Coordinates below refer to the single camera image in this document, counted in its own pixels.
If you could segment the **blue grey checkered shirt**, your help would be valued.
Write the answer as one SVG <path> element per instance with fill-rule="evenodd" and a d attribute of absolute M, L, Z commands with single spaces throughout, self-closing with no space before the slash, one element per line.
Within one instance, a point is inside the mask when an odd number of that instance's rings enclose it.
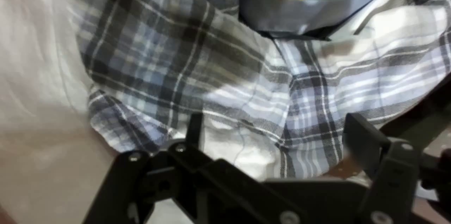
<path fill-rule="evenodd" d="M 258 179 L 326 173 L 347 113 L 380 128 L 451 74 L 451 0 L 374 0 L 325 41 L 259 33 L 238 0 L 68 1 L 108 145 L 155 152 L 203 113 L 204 151 Z"/>

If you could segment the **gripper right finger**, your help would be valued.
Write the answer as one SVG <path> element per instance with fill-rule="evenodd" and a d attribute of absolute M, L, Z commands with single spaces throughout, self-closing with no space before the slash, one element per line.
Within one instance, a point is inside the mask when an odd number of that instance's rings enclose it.
<path fill-rule="evenodd" d="M 451 222 L 451 148 L 431 156 L 405 140 L 389 139 L 358 113 L 345 116 L 343 144 L 371 180 L 356 224 L 421 223 L 412 212 L 420 190 Z"/>

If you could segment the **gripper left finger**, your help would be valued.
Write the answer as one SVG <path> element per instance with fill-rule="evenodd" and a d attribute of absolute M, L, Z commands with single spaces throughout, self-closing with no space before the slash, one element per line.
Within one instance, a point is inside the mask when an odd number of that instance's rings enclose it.
<path fill-rule="evenodd" d="M 193 114 L 185 139 L 164 150 L 119 154 L 83 224 L 146 224 L 166 199 L 194 224 L 307 224 L 299 206 L 199 150 L 202 122 L 202 114 Z"/>

